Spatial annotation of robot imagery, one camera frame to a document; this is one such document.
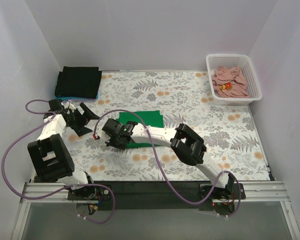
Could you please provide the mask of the green t shirt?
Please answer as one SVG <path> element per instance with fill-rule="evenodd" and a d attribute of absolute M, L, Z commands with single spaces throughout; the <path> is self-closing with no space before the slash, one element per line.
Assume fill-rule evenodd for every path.
<path fill-rule="evenodd" d="M 164 118 L 160 114 L 159 110 L 136 111 L 134 113 L 137 114 L 139 117 L 141 117 L 147 126 L 158 127 L 158 128 L 164 127 Z M 135 115 L 128 113 L 128 112 L 120 112 L 119 117 L 116 120 L 123 125 L 125 125 L 127 122 L 141 123 L 141 121 L 138 117 L 136 117 Z M 152 146 L 150 143 L 147 143 L 147 142 L 146 143 L 130 142 L 126 146 L 127 149 L 148 148 L 148 147 L 151 148 Z"/>

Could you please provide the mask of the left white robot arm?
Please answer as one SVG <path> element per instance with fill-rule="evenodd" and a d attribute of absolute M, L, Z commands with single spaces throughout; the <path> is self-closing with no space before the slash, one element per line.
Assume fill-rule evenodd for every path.
<path fill-rule="evenodd" d="M 59 182 L 74 188 L 82 184 L 79 194 L 85 200 L 91 200 L 96 196 L 96 187 L 91 184 L 92 179 L 86 172 L 75 168 L 62 135 L 65 128 L 71 128 L 78 137 L 89 134 L 92 130 L 86 125 L 100 117 L 83 102 L 79 105 L 83 113 L 73 104 L 63 103 L 60 99 L 50 100 L 48 104 L 49 111 L 43 117 L 45 125 L 41 134 L 27 146 L 36 175 L 43 183 Z"/>

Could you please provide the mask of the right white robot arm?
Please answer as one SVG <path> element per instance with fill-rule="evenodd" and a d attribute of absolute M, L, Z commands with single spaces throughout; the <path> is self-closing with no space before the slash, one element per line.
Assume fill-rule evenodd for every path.
<path fill-rule="evenodd" d="M 162 128 L 136 121 L 123 124 L 110 118 L 96 129 L 96 134 L 108 147 L 119 150 L 125 150 L 130 143 L 170 148 L 183 164 L 198 168 L 210 180 L 214 198 L 221 200 L 234 196 L 235 177 L 223 172 L 207 152 L 203 138 L 186 124 Z"/>

